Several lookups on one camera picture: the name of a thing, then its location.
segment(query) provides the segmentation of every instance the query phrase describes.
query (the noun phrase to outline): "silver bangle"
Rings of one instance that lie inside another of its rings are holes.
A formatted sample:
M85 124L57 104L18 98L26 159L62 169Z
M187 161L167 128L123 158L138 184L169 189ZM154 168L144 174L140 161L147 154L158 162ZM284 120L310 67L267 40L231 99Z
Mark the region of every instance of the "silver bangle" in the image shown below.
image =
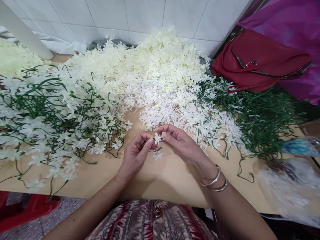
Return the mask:
M224 185L223 185L222 188L220 188L220 189L210 189L210 188L208 188L208 189L209 189L211 192L221 192L221 191L223 191L227 186L228 186L228 181L227 181L227 179L226 179L226 181L224 182Z
M219 169L219 172L218 172L218 175L216 176L216 178L209 184L204 184L202 181L201 181L201 185L203 187L208 187L208 186L211 186L212 184L214 184L216 181L218 181L219 177L220 177L220 173L221 173L221 169L220 167L216 164L217 168Z

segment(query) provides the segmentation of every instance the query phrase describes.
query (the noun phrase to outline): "white cloth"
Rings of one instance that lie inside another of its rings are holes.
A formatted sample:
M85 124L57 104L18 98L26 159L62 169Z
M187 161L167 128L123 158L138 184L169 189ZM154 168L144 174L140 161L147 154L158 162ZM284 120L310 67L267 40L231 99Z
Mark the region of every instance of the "white cloth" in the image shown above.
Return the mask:
M40 32L33 32L41 42L47 46L52 52L59 53L59 54L77 54L82 53L85 54L87 51L87 45L81 42L68 42L62 40L60 38L51 37L47 34L40 33ZM0 36L4 37L6 40L10 42L18 42L11 33L9 33L4 27L0 26Z

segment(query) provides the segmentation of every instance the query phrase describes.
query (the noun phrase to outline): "red handbag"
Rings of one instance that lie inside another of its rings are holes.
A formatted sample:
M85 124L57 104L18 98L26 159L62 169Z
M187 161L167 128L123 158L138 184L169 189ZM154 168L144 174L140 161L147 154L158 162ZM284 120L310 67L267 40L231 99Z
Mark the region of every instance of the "red handbag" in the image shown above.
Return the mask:
M281 79L300 77L311 63L309 54L284 46L252 30L242 30L214 60L213 74L237 89L262 92Z

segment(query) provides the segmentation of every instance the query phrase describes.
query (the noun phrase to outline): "table surface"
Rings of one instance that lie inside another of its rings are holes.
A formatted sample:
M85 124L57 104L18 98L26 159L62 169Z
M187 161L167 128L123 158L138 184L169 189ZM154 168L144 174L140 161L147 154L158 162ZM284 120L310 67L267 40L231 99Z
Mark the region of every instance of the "table surface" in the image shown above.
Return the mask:
M139 111L136 113L128 112L125 116L126 120L133 123L125 136L125 144L130 142L132 138L139 132L145 129L140 128L142 122L138 119ZM221 141L220 151L224 149L224 142ZM186 204L201 208L214 208L209 201L207 190L200 184L200 180L192 166L184 163L177 155L173 153L171 148L161 142L162 159L155 160L153 153L149 153L147 160L135 179L128 185L120 196L121 200L132 198L148 198L162 199L175 203ZM100 188L102 188L112 177L117 173L124 153L124 147L119 152L118 158L114 158L111 154L104 152L100 155L86 155L85 159L88 162L97 162L96 165L81 162L78 169L78 178L69 181L56 195L69 196L78 198L90 198ZM233 147L229 151L229 160L220 155L218 151L208 148L207 154L210 159L221 167L222 172L228 178L229 182L252 204L252 206L261 213L278 214L278 212L268 204L264 198L257 181L254 183L248 182L237 176L239 171L239 161L241 159L240 152ZM26 156L18 161L18 167L22 170L28 168L28 162L31 156ZM264 160L257 158L247 158L241 162L243 172L242 177L248 178L250 172L254 173ZM17 175L15 162L1 161L0 162L0 181ZM49 172L47 165L32 166L23 179L28 182L34 178L39 179L45 177ZM63 185L60 178L54 179L52 182L53 191L56 192ZM11 178L0 183L0 190L12 192L27 192L22 183L17 178ZM50 179L46 180L46 186L39 191L40 194L50 194Z

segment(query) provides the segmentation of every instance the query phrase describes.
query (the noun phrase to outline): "white pipe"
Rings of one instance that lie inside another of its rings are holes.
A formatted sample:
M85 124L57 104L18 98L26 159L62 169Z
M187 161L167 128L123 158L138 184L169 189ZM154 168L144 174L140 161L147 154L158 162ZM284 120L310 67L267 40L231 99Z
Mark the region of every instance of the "white pipe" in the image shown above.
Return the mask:
M0 0L0 25L4 26L30 51L42 60L53 58L53 53L33 34L21 19Z

